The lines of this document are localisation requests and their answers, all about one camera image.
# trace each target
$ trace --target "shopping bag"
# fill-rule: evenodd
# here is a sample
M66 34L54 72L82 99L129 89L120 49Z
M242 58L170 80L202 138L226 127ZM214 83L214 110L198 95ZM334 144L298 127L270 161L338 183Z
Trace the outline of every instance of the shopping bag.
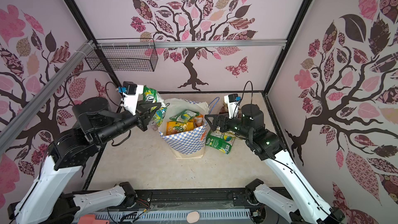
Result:
M164 102L166 104L170 103L170 105L167 107L164 121L159 126L160 137L170 145L176 158L201 158L205 152L206 133L209 129L206 120L203 118L203 125L196 127L192 131L171 135L166 135L167 122L170 121L169 118L171 116L177 115L186 109L199 112L204 116L209 113L209 105L206 102L185 99L167 99Z

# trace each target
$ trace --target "wire basket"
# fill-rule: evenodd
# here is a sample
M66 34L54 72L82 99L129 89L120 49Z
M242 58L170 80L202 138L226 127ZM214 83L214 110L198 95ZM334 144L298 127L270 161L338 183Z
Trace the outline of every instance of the wire basket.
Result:
M97 48L92 50L86 56L86 62L91 69L105 69L100 61L100 57L108 60L112 69L115 71L155 71L158 62L158 54L155 49L155 42L152 38L130 38L129 40L139 40L139 45L126 43L98 44ZM102 42L114 39L98 39Z

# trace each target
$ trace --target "white floor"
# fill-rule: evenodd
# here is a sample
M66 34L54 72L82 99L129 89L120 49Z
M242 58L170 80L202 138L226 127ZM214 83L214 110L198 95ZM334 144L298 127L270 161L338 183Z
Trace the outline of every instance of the white floor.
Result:
M162 97L207 103L220 97L212 112L217 114L222 107L224 94L162 94ZM248 93L241 105L247 103L250 103ZM266 128L275 132L261 93L254 93L253 103L264 112ZM126 135L116 138L115 143ZM205 154L200 159L176 159L158 132L151 128L146 132L133 128L131 137L122 145L112 147L107 144L89 190L106 189L124 181L130 182L134 189L240 188L255 178L270 187L283 186L271 169L242 140L235 140L229 154L205 146Z

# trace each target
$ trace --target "tree decal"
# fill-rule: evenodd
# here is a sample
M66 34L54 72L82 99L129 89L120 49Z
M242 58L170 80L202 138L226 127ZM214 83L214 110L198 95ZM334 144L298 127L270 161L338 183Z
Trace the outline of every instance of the tree decal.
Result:
M254 18L244 18L250 5L243 5L247 0L132 0L138 17L132 17L130 24L141 38L153 38L156 41L192 41L205 40L250 40L256 31L248 30ZM238 52L238 47L218 47L216 50L207 47L184 47L157 49L165 60L183 62L190 78L179 86L192 86L201 91L197 85L208 85L202 82L193 67L193 59L208 59L211 54L217 60L220 55L228 56ZM247 71L247 57L238 66L225 67L232 75L237 76Z
M383 158L395 156L398 147L384 145L382 140L370 140L366 136L369 133L383 133L391 138L398 138L398 134L386 130L381 125L386 120L398 124L397 109L390 107L398 103L398 87L386 86L397 79L398 52L393 51L389 54L386 53L387 49L384 51L387 44L393 41L389 24L395 23L396 15L389 13L395 12L398 3L394 5L395 10L392 9L388 13L383 13L385 5L380 4L378 14L374 12L375 4L376 0L359 0L362 16L341 16L345 21L345 31L338 30L332 22L322 41L316 39L310 44L310 58L301 63L302 69L294 76L298 86L303 89L298 98L303 101L302 109L306 113L304 127L298 136L287 130L286 133L293 141L293 156L296 151L304 165L301 156L302 146L309 132L315 126L319 126L319 135L324 135L326 145L337 148L336 162L339 168L345 164L355 181L378 201L380 178L381 184L398 204L397 186L394 190L386 187L393 182L391 180L387 183L390 178L396 181L397 177L387 178L382 174L397 174L396 166ZM366 22L372 24L370 31L366 31ZM350 41L352 46L345 45L346 37L353 41ZM369 46L369 52L363 49L363 44ZM381 103L386 104L386 107L376 107ZM347 150L341 145L341 140L346 141ZM362 155L354 152L353 147ZM366 154L375 154L380 158L362 157ZM354 212L357 215L365 215L360 211L351 211L350 214Z

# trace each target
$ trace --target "blue string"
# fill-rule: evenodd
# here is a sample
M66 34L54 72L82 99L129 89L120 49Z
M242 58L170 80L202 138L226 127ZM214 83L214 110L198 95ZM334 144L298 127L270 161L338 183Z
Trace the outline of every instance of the blue string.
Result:
M210 109L209 114L211 114L211 111L213 110L213 108L216 106L216 104L217 104L218 101L220 100L220 97L216 97L215 99L213 99L213 101L210 102L209 107L210 107L210 105L211 105L215 100L217 100L217 101L216 101L216 103L214 103L213 107Z

